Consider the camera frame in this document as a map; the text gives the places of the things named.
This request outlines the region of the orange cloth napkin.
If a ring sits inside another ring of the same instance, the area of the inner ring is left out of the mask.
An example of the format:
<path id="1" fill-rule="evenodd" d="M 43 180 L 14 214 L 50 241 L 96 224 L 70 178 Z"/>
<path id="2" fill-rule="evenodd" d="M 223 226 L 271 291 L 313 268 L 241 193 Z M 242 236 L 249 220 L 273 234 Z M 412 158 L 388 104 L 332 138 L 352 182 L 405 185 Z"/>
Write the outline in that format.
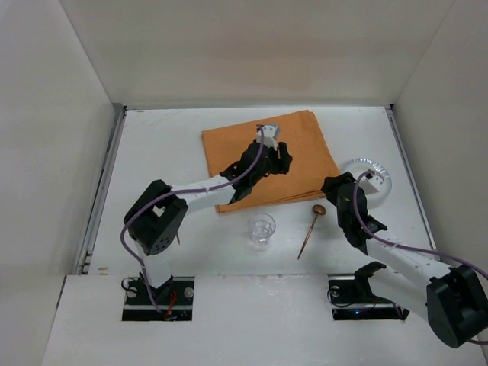
<path id="1" fill-rule="evenodd" d="M 263 178 L 243 200 L 231 205 L 217 205 L 217 213 L 322 197 L 321 187 L 325 178 L 336 177 L 340 172 L 315 114 L 308 110 L 203 131 L 210 176 L 223 171 L 241 157 L 256 134 L 257 124 L 280 126 L 279 140 L 287 144 L 293 158 L 290 171 L 286 175 Z"/>

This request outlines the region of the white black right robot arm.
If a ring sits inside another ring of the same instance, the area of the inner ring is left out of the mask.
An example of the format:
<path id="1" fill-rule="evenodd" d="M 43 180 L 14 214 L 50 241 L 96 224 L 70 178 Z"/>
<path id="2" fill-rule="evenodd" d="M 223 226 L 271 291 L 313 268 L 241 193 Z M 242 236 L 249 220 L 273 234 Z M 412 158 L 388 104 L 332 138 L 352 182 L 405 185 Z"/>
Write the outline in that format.
<path id="1" fill-rule="evenodd" d="M 486 271 L 461 258 L 408 246 L 368 213 L 362 178 L 346 172 L 327 177 L 321 188 L 336 208 L 347 242 L 372 262 L 355 272 L 365 297 L 390 300 L 424 319 L 440 341 L 451 348 L 487 328 L 487 295 L 480 283 Z"/>

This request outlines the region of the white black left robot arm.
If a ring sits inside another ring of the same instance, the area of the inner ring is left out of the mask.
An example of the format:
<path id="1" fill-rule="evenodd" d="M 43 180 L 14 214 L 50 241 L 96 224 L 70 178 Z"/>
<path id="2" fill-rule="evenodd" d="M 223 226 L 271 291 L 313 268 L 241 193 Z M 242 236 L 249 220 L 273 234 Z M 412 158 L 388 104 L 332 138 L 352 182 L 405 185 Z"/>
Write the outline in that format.
<path id="1" fill-rule="evenodd" d="M 242 201 L 263 178 L 286 175 L 292 160 L 285 142 L 274 148 L 254 140 L 240 160 L 206 181 L 181 187 L 153 181 L 126 213 L 120 233 L 122 246 L 140 264 L 145 284 L 156 292 L 172 280 L 160 254 L 172 244 L 187 215 Z"/>

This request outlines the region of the white paper plate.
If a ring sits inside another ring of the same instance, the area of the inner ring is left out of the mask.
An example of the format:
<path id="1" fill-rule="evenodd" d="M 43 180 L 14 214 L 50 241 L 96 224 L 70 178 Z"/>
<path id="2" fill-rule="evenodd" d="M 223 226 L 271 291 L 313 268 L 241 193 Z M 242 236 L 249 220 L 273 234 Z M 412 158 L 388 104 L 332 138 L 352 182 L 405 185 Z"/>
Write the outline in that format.
<path id="1" fill-rule="evenodd" d="M 373 208 L 381 205 L 392 190 L 392 180 L 389 172 L 378 162 L 367 158 L 355 158 L 345 162 L 340 172 L 350 172 L 354 178 L 361 173 L 371 170 L 374 174 L 369 174 L 360 182 L 367 198 L 368 207 Z"/>

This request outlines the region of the clear plastic cup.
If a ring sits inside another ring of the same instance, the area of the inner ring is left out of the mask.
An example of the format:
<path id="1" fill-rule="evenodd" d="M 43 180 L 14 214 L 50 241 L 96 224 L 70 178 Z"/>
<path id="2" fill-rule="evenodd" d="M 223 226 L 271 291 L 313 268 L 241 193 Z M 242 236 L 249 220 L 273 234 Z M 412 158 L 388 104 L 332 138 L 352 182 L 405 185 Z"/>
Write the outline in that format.
<path id="1" fill-rule="evenodd" d="M 274 218 L 266 213 L 257 213 L 249 219 L 248 231 L 250 247 L 256 252 L 264 252 L 269 247 L 270 238 L 276 230 Z"/>

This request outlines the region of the right aluminium table rail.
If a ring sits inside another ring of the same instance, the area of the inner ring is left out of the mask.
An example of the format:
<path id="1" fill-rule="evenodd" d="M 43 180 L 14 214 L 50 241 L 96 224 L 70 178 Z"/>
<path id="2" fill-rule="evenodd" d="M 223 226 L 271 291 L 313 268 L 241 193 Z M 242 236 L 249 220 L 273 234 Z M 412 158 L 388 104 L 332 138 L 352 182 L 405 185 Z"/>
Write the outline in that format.
<path id="1" fill-rule="evenodd" d="M 426 231 L 427 237 L 429 238 L 429 245 L 432 249 L 436 249 L 435 239 L 434 239 L 434 236 L 432 235 L 432 230 L 431 230 L 431 227 L 429 225 L 429 220 L 426 216 L 425 208 L 423 206 L 422 199 L 421 199 L 420 194 L 419 194 L 419 189 L 417 187 L 416 180 L 414 178 L 414 174 L 413 174 L 411 165 L 409 164 L 409 159 L 408 159 L 408 156 L 406 154 L 406 150 L 405 150 L 403 141 L 401 139 L 401 135 L 400 135 L 399 128 L 397 126 L 393 107 L 394 107 L 393 104 L 388 104 L 385 107 L 387 118 L 389 120 L 394 139 L 396 140 L 397 147 L 400 151 L 401 159 L 403 161 L 403 165 L 404 165 L 404 168 L 406 170 L 407 177 L 409 180 L 409 185 L 413 191 L 413 194 L 414 194 L 414 197 L 416 200 L 416 205 L 417 205 L 419 214 L 420 214 L 421 219 L 422 219 L 422 224 L 423 224 L 424 229 Z"/>

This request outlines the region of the aluminium table rail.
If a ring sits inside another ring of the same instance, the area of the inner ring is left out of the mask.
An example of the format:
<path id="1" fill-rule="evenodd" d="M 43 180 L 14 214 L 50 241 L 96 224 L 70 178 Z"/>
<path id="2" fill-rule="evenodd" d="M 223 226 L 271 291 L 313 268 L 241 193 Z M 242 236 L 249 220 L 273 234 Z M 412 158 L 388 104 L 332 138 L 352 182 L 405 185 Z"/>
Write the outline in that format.
<path id="1" fill-rule="evenodd" d="M 127 106 L 121 103 L 113 103 L 112 106 L 114 108 L 114 121 L 112 123 L 107 146 L 104 150 L 104 158 L 97 180 L 95 196 L 90 206 L 88 221 L 85 224 L 84 232 L 79 242 L 77 256 L 72 270 L 73 275 L 86 275 L 88 273 L 88 269 L 85 267 L 89 265 L 95 247 L 101 215 L 103 213 L 117 150 L 124 128 Z"/>
<path id="2" fill-rule="evenodd" d="M 409 185 L 413 191 L 413 194 L 414 194 L 414 197 L 416 200 L 416 205 L 417 205 L 419 214 L 420 214 L 421 219 L 422 219 L 422 224 L 423 224 L 424 229 L 426 231 L 427 237 L 429 238 L 429 245 L 432 249 L 436 249 L 435 239 L 434 239 L 434 236 L 432 235 L 432 230 L 431 230 L 431 227 L 429 225 L 429 220 L 426 216 L 425 208 L 423 206 L 422 199 L 421 199 L 420 194 L 419 194 L 419 189 L 417 187 L 416 180 L 414 178 L 414 174 L 413 174 L 411 165 L 409 164 L 409 159 L 408 159 L 408 156 L 406 154 L 406 150 L 405 150 L 403 141 L 401 139 L 401 135 L 400 135 L 399 128 L 397 126 L 393 107 L 394 107 L 393 104 L 388 104 L 385 107 L 387 118 L 389 120 L 394 139 L 396 140 L 397 147 L 400 151 L 401 159 L 403 161 L 403 165 L 404 165 L 404 168 L 406 170 L 407 177 L 409 180 Z"/>

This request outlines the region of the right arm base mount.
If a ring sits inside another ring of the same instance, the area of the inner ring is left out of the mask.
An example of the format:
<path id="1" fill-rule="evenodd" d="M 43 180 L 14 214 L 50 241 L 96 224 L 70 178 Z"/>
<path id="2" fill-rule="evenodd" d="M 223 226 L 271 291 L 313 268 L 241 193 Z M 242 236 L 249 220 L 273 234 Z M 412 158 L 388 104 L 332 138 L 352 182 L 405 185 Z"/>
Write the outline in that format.
<path id="1" fill-rule="evenodd" d="M 376 273 L 386 268 L 380 262 L 371 262 L 353 274 L 329 277 L 326 296 L 332 307 L 332 318 L 335 321 L 405 321 L 410 314 L 408 309 L 371 290 L 370 278 L 377 279 Z"/>

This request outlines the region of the left aluminium table rail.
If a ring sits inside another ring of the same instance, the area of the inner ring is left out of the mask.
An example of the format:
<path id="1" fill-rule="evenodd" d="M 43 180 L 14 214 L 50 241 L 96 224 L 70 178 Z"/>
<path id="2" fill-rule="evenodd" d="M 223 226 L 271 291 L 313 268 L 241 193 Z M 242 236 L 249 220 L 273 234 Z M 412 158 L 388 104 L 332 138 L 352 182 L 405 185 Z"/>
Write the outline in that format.
<path id="1" fill-rule="evenodd" d="M 88 221 L 85 224 L 84 232 L 79 242 L 77 256 L 72 270 L 73 275 L 86 275 L 88 273 L 88 269 L 85 267 L 89 265 L 95 247 L 101 215 L 103 213 L 117 150 L 124 128 L 127 106 L 121 103 L 113 103 L 112 106 L 114 108 L 114 121 L 112 123 L 107 146 L 104 150 L 104 158 L 97 180 L 95 196 L 90 206 Z"/>

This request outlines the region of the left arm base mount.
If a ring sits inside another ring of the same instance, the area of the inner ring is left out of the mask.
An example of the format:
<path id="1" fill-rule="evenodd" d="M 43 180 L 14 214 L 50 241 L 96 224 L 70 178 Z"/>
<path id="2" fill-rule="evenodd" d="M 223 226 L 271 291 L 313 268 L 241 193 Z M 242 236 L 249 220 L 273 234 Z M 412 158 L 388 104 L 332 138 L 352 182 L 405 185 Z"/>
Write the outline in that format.
<path id="1" fill-rule="evenodd" d="M 125 322 L 189 322 L 193 316 L 194 277 L 173 277 L 158 289 L 152 289 L 151 302 L 142 276 L 121 282 L 125 292 L 121 319 Z"/>

